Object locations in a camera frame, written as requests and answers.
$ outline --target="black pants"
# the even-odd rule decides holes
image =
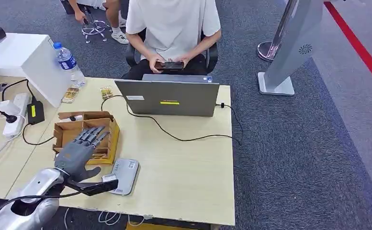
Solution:
[[[129,72],[122,76],[122,79],[127,80],[142,80],[144,74],[153,73],[149,67],[149,61],[141,60],[136,66],[131,67]],[[197,55],[189,61],[186,68],[181,71],[163,72],[163,74],[179,74],[179,75],[207,75],[207,67],[205,57],[202,54]]]

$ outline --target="open cardboard box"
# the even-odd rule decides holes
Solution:
[[[114,117],[106,112],[67,112],[59,113],[59,119],[66,119],[71,116],[83,115],[81,121],[69,121],[55,123],[53,135],[56,137],[56,144],[53,150],[59,153],[63,147],[74,140],[85,128],[105,126],[101,132],[109,131],[107,135],[93,152],[93,157],[87,164],[113,164],[117,151],[120,129]]]

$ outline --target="white t-shirt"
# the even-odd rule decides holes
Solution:
[[[212,36],[221,25],[215,0],[129,0],[126,32],[145,28],[145,46],[168,60],[195,48],[201,31]]]

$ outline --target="laptop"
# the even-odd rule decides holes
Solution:
[[[136,114],[183,116],[213,116],[220,86],[210,76],[165,74],[115,84]]]

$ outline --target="metal pole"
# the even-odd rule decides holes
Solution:
[[[290,19],[290,16],[293,13],[293,10],[296,6],[298,0],[289,0],[287,2],[286,8],[284,9],[284,13],[282,19],[280,20],[279,27],[277,27],[277,31],[273,41],[271,42],[262,42],[258,45],[258,56],[268,62],[272,62],[276,55],[277,50],[282,41],[284,29]]]

